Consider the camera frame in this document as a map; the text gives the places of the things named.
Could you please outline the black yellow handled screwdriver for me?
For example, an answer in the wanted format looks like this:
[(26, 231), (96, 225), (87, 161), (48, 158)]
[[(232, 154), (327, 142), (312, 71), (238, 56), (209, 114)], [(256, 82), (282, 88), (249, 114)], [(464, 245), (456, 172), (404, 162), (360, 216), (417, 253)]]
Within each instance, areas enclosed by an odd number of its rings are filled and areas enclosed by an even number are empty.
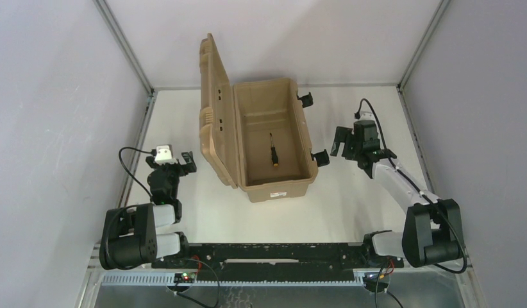
[(271, 161), (272, 161), (272, 165), (274, 167), (278, 167), (279, 166), (278, 154), (276, 152), (276, 147), (274, 145), (272, 133), (269, 134), (269, 137), (270, 137), (270, 143), (271, 143)]

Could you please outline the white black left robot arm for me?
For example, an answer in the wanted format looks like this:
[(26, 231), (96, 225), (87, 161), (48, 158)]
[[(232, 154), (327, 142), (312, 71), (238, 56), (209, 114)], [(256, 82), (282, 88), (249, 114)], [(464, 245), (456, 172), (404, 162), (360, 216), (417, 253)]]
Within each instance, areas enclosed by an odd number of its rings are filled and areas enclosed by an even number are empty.
[(156, 229), (181, 221), (180, 178), (195, 173), (197, 166), (191, 151), (181, 154), (183, 164), (165, 158), (165, 152), (165, 148), (153, 150), (146, 157), (152, 169), (147, 177), (150, 202), (107, 211), (99, 249), (105, 270), (131, 270), (176, 255), (187, 245), (181, 232), (158, 235)]

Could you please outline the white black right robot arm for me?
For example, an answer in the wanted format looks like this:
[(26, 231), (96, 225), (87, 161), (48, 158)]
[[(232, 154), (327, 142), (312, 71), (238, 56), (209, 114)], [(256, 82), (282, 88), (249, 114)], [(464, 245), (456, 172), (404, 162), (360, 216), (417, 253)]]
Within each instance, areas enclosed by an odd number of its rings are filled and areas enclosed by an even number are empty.
[(338, 126), (331, 155), (355, 161), (405, 212), (402, 232), (388, 230), (365, 235), (364, 243), (371, 253), (405, 259), (415, 268), (444, 269), (445, 262), (461, 260), (462, 267), (457, 272), (465, 271), (467, 252), (459, 205), (453, 199), (421, 189), (396, 154), (382, 145), (374, 121), (358, 121), (352, 128)]

